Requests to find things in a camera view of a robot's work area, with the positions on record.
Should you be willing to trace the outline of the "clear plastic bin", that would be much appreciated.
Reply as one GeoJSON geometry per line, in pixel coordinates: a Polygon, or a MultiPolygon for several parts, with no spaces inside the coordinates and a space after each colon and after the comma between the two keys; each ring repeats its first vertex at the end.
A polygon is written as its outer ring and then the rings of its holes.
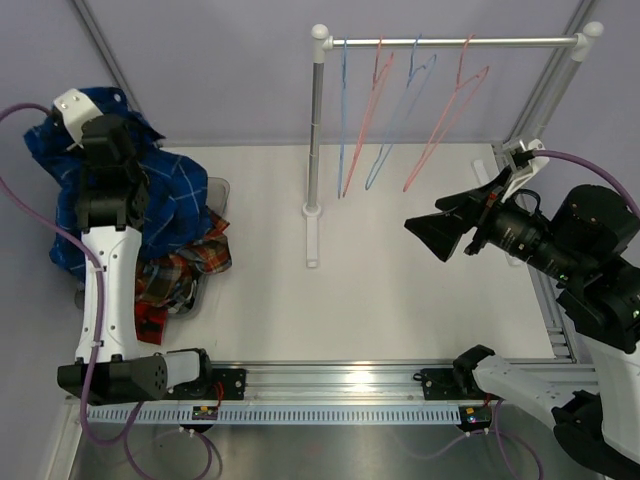
{"type": "MultiPolygon", "coordinates": [[[[207,187],[207,206],[221,217],[226,216],[230,184],[220,177],[209,177],[207,187]]],[[[192,318],[200,309],[209,277],[199,274],[194,281],[191,297],[188,302],[169,309],[169,317],[175,319],[192,318]]],[[[74,294],[74,304],[80,311],[84,310],[84,285],[79,283],[74,294]]]]}

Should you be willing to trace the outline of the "blue shirt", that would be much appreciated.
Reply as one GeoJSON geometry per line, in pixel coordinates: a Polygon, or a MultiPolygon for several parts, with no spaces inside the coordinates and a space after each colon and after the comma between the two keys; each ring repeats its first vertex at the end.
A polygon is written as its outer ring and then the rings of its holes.
{"type": "MultiPolygon", "coordinates": [[[[141,153],[140,165],[150,181],[139,258],[159,258],[204,236],[211,227],[206,212],[206,170],[187,156],[158,148],[156,142],[163,136],[129,106],[121,89],[89,87],[81,92],[103,113],[121,116],[133,127],[131,136],[141,153]]],[[[24,142],[36,163],[60,186],[56,225],[78,238],[76,203],[84,154],[70,149],[71,137],[64,126],[57,125],[52,118],[29,129],[24,134],[24,142]]]]}

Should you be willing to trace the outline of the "clothes rack metal white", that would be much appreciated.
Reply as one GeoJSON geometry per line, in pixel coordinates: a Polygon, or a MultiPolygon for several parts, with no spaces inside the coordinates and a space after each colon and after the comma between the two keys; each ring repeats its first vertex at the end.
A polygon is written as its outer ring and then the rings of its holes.
{"type": "MultiPolygon", "coordinates": [[[[585,24],[580,32],[562,37],[518,37],[518,38],[477,38],[471,41],[470,48],[552,48],[552,55],[543,75],[536,83],[519,119],[500,149],[518,140],[541,138],[552,119],[555,110],[571,84],[576,72],[587,59],[596,40],[604,32],[604,26],[598,21],[585,24]]],[[[316,268],[320,259],[320,223],[322,208],[318,201],[320,146],[322,128],[322,102],[324,93],[324,66],[326,55],[332,50],[342,51],[344,40],[347,40],[347,51],[350,49],[376,49],[378,39],[337,38],[330,34],[324,24],[316,24],[311,30],[313,39],[313,73],[311,94],[311,123],[309,142],[309,161],[307,169],[306,201],[302,206],[302,215],[306,222],[306,266],[316,268]]],[[[419,48],[462,50],[466,39],[458,38],[424,38],[419,41],[419,48]]],[[[384,38],[383,47],[392,50],[399,48],[412,49],[415,38],[384,38]]]]}

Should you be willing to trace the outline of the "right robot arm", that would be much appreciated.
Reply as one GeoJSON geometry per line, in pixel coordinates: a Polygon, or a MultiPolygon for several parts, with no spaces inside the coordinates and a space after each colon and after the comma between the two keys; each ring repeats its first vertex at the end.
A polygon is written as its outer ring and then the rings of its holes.
{"type": "Polygon", "coordinates": [[[623,251],[639,219],[623,197],[580,185],[552,218],[520,207],[502,171],[488,184],[436,202],[405,228],[441,261],[464,235],[475,255],[493,245],[553,279],[558,305],[590,353],[598,392],[555,387],[478,345],[453,363],[466,397],[510,402],[547,426],[575,462],[611,479],[639,475],[639,270],[623,251]]]}

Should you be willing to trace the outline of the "light blue wire hanger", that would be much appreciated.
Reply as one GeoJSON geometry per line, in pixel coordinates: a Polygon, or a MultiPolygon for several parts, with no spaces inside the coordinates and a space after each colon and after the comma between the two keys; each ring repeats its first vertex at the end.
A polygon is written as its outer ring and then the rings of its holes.
{"type": "Polygon", "coordinates": [[[337,198],[342,198],[345,164],[345,135],[347,126],[347,85],[348,85],[348,51],[347,40],[344,40],[341,53],[341,91],[340,91],[340,137],[337,177],[337,198]]]}

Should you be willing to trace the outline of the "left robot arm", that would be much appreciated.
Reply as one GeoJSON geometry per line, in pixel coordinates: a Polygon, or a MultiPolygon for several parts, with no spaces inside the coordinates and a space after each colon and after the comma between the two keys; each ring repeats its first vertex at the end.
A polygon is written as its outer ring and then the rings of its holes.
{"type": "Polygon", "coordinates": [[[161,400],[184,390],[195,399],[215,385],[205,350],[144,356],[135,328],[134,289],[148,180],[125,118],[101,114],[80,127],[76,216],[86,258],[83,330],[74,361],[57,383],[90,405],[161,400]]]}

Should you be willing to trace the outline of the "brown plaid shirt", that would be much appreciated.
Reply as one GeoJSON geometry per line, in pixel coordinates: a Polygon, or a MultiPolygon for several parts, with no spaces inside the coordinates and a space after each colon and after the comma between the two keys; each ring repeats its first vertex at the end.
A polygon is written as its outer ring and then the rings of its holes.
{"type": "Polygon", "coordinates": [[[229,223],[207,208],[210,228],[201,238],[162,257],[139,260],[136,265],[135,307],[167,309],[190,300],[196,282],[232,266],[225,230],[229,223]]]}

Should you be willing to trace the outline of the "red black plaid shirt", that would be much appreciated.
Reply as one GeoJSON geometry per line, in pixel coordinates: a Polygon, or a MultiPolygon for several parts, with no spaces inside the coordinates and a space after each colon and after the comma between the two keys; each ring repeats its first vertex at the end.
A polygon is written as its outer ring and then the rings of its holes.
{"type": "Polygon", "coordinates": [[[134,306],[134,320],[137,339],[141,342],[160,345],[168,311],[164,308],[137,302],[134,306]]]}

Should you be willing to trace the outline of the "pink hanger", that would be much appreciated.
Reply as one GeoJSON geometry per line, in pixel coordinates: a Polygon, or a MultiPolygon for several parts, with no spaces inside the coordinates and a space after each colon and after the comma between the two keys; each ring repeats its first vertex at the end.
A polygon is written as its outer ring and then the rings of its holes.
{"type": "Polygon", "coordinates": [[[489,65],[480,68],[473,75],[464,76],[464,62],[466,54],[470,48],[471,41],[474,40],[475,37],[475,34],[469,35],[462,46],[462,50],[458,58],[458,67],[453,92],[449,97],[447,104],[443,108],[429,139],[425,143],[419,159],[403,185],[403,193],[409,191],[410,187],[417,179],[427,161],[433,156],[440,143],[468,110],[474,97],[477,95],[479,89],[483,86],[483,83],[488,76],[490,70],[489,65]]]}
{"type": "Polygon", "coordinates": [[[351,164],[347,171],[346,179],[343,183],[342,197],[345,197],[349,191],[352,178],[355,174],[361,151],[364,143],[368,137],[369,129],[373,122],[377,106],[379,104],[381,95],[386,86],[386,82],[389,76],[389,72],[394,63],[394,53],[391,53],[386,60],[381,59],[383,37],[380,37],[376,44],[376,54],[374,59],[374,69],[372,73],[372,84],[367,101],[365,113],[362,118],[359,134],[357,137],[356,145],[351,160],[351,164]]]}

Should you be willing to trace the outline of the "aluminium rail base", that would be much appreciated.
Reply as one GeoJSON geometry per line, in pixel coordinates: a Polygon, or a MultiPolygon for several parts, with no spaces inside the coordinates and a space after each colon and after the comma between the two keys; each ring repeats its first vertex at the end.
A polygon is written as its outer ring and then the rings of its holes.
{"type": "Polygon", "coordinates": [[[213,399],[223,389],[225,400],[296,398],[422,399],[423,384],[443,392],[445,400],[463,399],[453,391],[452,367],[411,363],[231,363],[214,362],[196,386],[174,387],[174,400],[213,399]]]}

